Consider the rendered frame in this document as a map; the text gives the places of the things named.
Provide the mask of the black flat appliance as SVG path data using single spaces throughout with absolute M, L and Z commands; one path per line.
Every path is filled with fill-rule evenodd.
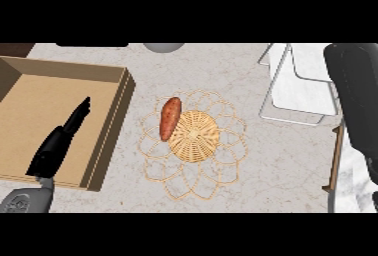
M 112 47 L 112 48 L 116 48 L 116 47 L 127 47 L 128 46 L 128 43 L 76 43 L 73 44 L 72 42 L 70 43 L 63 43 L 63 42 L 59 42 L 56 43 L 56 45 L 59 47 L 87 47 L 87 48 L 106 48 L 106 47 Z

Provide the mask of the grey round bowl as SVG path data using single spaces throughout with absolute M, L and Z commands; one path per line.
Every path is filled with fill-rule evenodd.
M 178 50 L 183 43 L 144 43 L 144 47 L 155 53 L 171 53 Z

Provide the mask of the open tan cardboard box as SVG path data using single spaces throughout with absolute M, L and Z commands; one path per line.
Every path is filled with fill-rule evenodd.
M 134 86 L 124 67 L 0 56 L 0 180 L 34 180 L 26 169 L 36 149 L 88 101 L 54 183 L 101 188 Z

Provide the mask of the woven wicker placemat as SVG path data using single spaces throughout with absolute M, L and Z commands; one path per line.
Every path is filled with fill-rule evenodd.
M 162 185 L 174 201 L 193 196 L 214 198 L 217 190 L 239 181 L 248 156 L 246 124 L 233 104 L 214 91 L 177 91 L 181 114 L 168 140 L 159 138 L 158 121 L 166 99 L 156 99 L 141 118 L 137 150 L 144 179 Z

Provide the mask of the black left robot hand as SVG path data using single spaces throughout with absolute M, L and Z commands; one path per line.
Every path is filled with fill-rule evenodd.
M 51 178 L 60 168 L 73 135 L 90 113 L 90 98 L 85 98 L 62 126 L 45 137 L 26 170 L 28 176 Z

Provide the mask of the orange-brown squash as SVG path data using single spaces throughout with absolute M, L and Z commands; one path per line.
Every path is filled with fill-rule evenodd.
M 178 97 L 168 99 L 161 110 L 159 137 L 162 141 L 169 139 L 181 113 L 181 100 Z

